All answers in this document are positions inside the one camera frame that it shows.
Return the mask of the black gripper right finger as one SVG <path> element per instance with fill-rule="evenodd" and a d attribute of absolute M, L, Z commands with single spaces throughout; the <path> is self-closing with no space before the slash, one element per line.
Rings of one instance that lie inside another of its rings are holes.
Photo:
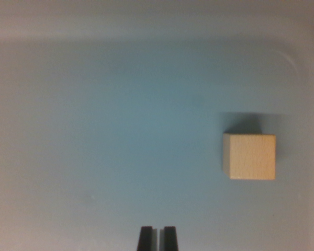
<path fill-rule="evenodd" d="M 175 226 L 160 229 L 159 251 L 179 251 Z"/>

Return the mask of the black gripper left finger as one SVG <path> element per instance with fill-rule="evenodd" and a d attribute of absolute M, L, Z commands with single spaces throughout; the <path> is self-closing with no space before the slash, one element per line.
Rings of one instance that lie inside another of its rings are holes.
<path fill-rule="evenodd" d="M 157 229 L 154 229 L 152 226 L 142 226 L 140 230 L 137 251 L 156 251 L 157 247 Z"/>

